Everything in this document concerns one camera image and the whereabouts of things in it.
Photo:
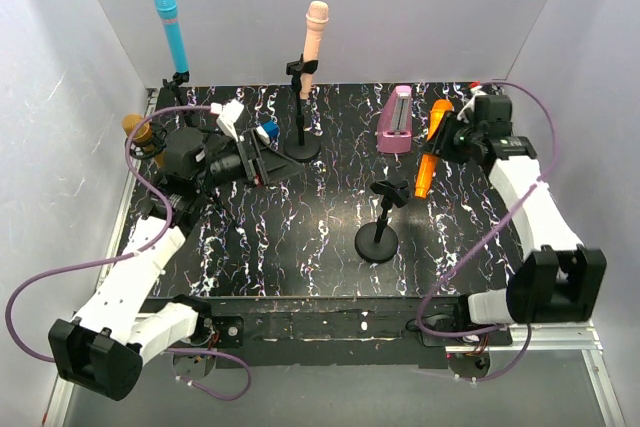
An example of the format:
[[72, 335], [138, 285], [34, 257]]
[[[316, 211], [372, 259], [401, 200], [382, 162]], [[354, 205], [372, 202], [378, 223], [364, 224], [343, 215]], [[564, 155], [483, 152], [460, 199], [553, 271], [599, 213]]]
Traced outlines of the pink microphone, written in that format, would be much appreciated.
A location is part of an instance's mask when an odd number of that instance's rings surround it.
[[329, 20], [329, 6], [323, 1], [312, 1], [306, 14], [306, 37], [303, 61], [317, 61], [325, 27]]

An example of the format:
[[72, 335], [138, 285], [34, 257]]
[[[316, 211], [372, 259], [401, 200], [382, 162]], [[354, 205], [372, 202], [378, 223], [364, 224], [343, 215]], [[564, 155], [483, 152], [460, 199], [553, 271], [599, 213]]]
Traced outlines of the black round-base mic stand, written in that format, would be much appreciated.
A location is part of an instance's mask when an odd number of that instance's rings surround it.
[[291, 77], [291, 89], [295, 94], [296, 133], [289, 135], [283, 145], [284, 153], [292, 159], [308, 163], [318, 157], [321, 150], [320, 139], [305, 130], [305, 117], [302, 112], [302, 75], [313, 74], [318, 67], [317, 60], [305, 61], [301, 55], [296, 61], [288, 62], [286, 74]]

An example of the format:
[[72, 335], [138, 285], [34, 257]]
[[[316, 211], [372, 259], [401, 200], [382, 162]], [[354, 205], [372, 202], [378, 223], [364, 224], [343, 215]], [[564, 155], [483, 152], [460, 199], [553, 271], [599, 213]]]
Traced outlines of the blue and white block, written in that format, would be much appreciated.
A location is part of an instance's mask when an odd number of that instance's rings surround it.
[[279, 136], [279, 127], [276, 122], [269, 121], [255, 128], [258, 137], [267, 145], [277, 141]]

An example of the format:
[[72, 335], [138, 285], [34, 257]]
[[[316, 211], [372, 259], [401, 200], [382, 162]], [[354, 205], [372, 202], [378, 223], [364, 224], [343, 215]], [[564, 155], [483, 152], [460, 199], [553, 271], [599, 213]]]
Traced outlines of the pink metronome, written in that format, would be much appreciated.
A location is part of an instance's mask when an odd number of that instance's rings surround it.
[[377, 129], [377, 150], [382, 154], [404, 154], [412, 144], [412, 89], [396, 86], [381, 112]]

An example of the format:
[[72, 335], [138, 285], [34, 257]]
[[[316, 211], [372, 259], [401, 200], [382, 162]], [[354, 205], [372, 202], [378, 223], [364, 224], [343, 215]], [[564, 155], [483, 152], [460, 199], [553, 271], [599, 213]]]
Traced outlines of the gold microphone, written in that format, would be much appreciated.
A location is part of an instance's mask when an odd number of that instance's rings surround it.
[[127, 136], [140, 125], [128, 148], [129, 155], [140, 161], [153, 160], [159, 168], [163, 168], [167, 130], [154, 122], [143, 123], [143, 118], [138, 114], [126, 115], [121, 125]]

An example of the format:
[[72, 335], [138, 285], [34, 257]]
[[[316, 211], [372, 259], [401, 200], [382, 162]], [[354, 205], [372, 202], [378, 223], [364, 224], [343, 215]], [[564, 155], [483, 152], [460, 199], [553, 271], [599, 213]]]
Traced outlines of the orange microphone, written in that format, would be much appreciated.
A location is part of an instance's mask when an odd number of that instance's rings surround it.
[[445, 114], [452, 109], [453, 104], [445, 99], [437, 100], [431, 109], [427, 142], [421, 157], [414, 189], [414, 195], [417, 198], [425, 199], [430, 191], [433, 175], [438, 163], [436, 134]]

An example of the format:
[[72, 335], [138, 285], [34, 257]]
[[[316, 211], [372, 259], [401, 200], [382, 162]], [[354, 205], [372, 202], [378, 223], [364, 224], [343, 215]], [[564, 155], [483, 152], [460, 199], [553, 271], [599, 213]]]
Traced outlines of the blue microphone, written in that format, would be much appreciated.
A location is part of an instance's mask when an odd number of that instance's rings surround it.
[[174, 69], [179, 74], [189, 72], [189, 65], [178, 21], [176, 0], [154, 0], [156, 12], [163, 24]]

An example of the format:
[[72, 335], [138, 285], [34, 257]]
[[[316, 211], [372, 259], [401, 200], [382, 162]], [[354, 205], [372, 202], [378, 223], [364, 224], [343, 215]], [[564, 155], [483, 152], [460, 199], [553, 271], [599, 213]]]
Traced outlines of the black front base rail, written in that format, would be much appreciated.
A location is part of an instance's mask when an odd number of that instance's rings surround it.
[[414, 365], [445, 369], [447, 349], [472, 350], [454, 337], [471, 325], [457, 297], [439, 297], [415, 324], [417, 297], [201, 297], [217, 335], [215, 349], [252, 367]]

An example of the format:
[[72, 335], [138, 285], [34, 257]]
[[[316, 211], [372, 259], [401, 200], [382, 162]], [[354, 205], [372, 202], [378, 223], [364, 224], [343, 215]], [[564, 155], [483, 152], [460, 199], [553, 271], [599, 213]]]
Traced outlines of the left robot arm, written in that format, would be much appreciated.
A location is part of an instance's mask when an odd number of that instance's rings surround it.
[[151, 359], [178, 342], [207, 345], [218, 334], [210, 305], [179, 294], [145, 320], [151, 288], [184, 245], [218, 187], [275, 184], [304, 167], [250, 129], [239, 138], [183, 127], [164, 138], [164, 165], [134, 236], [89, 301], [48, 333], [61, 378], [112, 400], [125, 398]]

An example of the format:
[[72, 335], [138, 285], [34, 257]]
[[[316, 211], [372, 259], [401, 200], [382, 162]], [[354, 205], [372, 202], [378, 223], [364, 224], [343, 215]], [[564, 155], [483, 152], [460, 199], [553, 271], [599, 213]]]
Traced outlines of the black tripod mic stand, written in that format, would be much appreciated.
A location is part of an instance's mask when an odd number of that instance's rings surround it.
[[[176, 106], [186, 106], [188, 104], [187, 99], [183, 96], [181, 86], [189, 81], [190, 74], [188, 71], [175, 72], [170, 80], [163, 79], [162, 87], [171, 92], [174, 97]], [[182, 118], [187, 127], [196, 128], [197, 116], [194, 110], [183, 110]]]

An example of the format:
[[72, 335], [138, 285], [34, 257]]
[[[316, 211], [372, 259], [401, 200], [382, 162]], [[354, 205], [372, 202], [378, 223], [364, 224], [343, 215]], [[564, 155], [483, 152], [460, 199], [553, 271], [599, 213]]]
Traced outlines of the shock-mount tripod mic stand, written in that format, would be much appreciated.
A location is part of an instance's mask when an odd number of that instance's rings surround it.
[[160, 124], [146, 123], [136, 132], [128, 153], [136, 160], [153, 159], [159, 167], [163, 167], [166, 136], [167, 130]]

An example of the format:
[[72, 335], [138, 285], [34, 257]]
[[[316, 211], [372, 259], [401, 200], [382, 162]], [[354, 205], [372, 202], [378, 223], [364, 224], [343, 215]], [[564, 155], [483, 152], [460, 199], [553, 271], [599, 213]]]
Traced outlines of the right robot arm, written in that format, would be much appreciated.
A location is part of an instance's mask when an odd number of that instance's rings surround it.
[[467, 297], [463, 311], [470, 324], [585, 322], [594, 311], [606, 258], [585, 247], [562, 217], [531, 142], [513, 133], [512, 109], [506, 95], [477, 93], [461, 113], [448, 100], [436, 101], [415, 193], [425, 197], [426, 175], [438, 160], [473, 161], [513, 214], [522, 265], [505, 288]]

